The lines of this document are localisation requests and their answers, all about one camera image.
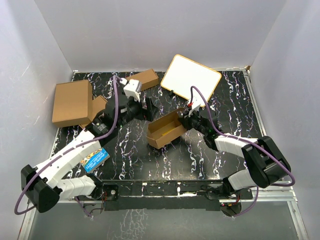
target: blue package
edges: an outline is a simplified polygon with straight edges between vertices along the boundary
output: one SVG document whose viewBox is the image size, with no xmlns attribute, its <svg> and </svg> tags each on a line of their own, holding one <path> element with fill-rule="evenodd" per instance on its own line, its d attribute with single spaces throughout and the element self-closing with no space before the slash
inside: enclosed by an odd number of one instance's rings
<svg viewBox="0 0 320 240">
<path fill-rule="evenodd" d="M 108 158 L 110 158 L 110 155 L 107 153 L 107 151 L 104 148 L 100 148 L 97 151 L 89 154 L 80 163 L 84 167 L 84 170 L 90 174 Z"/>
</svg>

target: white board with yellow border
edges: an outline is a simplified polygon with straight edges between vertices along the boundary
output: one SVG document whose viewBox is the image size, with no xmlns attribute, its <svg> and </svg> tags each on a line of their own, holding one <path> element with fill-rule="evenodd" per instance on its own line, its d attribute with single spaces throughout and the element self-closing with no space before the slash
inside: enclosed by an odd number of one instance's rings
<svg viewBox="0 0 320 240">
<path fill-rule="evenodd" d="M 195 86 L 208 102 L 221 77 L 220 72 L 177 54 L 161 81 L 161 87 L 168 91 L 173 90 L 176 95 L 189 100 L 190 88 Z M 205 103 L 197 91 L 193 90 L 193 95 L 199 99 L 201 107 L 204 107 Z"/>
</svg>

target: marble tabletop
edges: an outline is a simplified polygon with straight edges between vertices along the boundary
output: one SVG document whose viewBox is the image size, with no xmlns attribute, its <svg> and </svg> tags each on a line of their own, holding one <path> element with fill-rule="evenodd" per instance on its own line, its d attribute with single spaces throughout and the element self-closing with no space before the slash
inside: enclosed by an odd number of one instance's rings
<svg viewBox="0 0 320 240">
<path fill-rule="evenodd" d="M 135 72 L 116 72 L 127 77 Z M 110 77 L 112 72 L 75 73 L 73 81 L 88 79 L 93 97 L 102 95 L 109 99 L 113 94 Z M 159 80 L 165 72 L 157 72 Z M 222 130 L 246 138 L 259 138 L 261 131 L 246 85 L 244 73 L 221 71 L 222 78 L 209 100 L 216 112 Z M 159 108 L 155 119 L 183 107 L 186 100 L 173 95 L 160 85 L 142 91 L 151 97 Z M 227 152 L 209 149 L 202 135 L 194 129 L 186 132 L 161 149 L 148 145 L 146 139 L 148 122 L 133 120 L 123 126 L 118 136 L 104 146 L 110 158 L 94 171 L 102 180 L 220 180 L 246 167 L 244 159 Z M 79 126 L 63 127 L 58 131 L 54 144 L 57 153 L 70 143 L 81 131 Z M 74 178 L 85 174 L 80 164 L 65 177 Z"/>
</svg>

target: closed cardboard box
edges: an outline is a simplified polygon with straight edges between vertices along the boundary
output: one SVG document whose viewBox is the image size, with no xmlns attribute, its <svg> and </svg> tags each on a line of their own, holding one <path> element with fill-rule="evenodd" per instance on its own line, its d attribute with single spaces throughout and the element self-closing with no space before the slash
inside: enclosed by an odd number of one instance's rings
<svg viewBox="0 0 320 240">
<path fill-rule="evenodd" d="M 89 124 L 92 115 L 92 86 L 88 80 L 57 84 L 52 122 L 58 128 Z"/>
<path fill-rule="evenodd" d="M 138 80 L 140 83 L 142 83 L 141 91 L 152 88 L 159 84 L 159 77 L 153 69 L 149 69 L 149 70 L 137 73 L 135 75 L 128 76 L 126 77 L 126 79 L 128 81 L 130 79 L 135 79 L 135 80 Z"/>
<path fill-rule="evenodd" d="M 160 149 L 187 131 L 178 120 L 178 112 L 183 110 L 184 108 L 180 107 L 149 123 L 146 139 L 152 147 Z"/>
<path fill-rule="evenodd" d="M 96 117 L 98 112 L 100 112 L 101 110 L 104 110 L 106 108 L 107 102 L 108 101 L 101 95 L 99 95 L 95 99 L 93 99 L 93 101 L 92 101 L 92 113 L 91 113 L 91 116 L 90 116 L 90 122 L 89 123 L 91 123 L 95 119 L 95 117 Z M 81 124 L 80 127 L 84 129 L 89 123 Z"/>
</svg>

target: white wall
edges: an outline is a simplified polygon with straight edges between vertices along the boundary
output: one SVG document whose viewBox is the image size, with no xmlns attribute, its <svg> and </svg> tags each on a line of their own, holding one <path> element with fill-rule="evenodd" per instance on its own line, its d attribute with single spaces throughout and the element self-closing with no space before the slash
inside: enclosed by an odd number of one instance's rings
<svg viewBox="0 0 320 240">
<path fill-rule="evenodd" d="M 73 70 L 251 65 L 285 0 L 35 0 Z"/>
<path fill-rule="evenodd" d="M 71 75 L 35 2 L 0 0 L 0 239 L 18 237 L 20 171 L 48 158 L 57 130 L 51 123 L 55 85 Z"/>
<path fill-rule="evenodd" d="M 251 67 L 267 134 L 291 164 L 306 230 L 320 236 L 320 2 L 286 3 Z"/>
</svg>

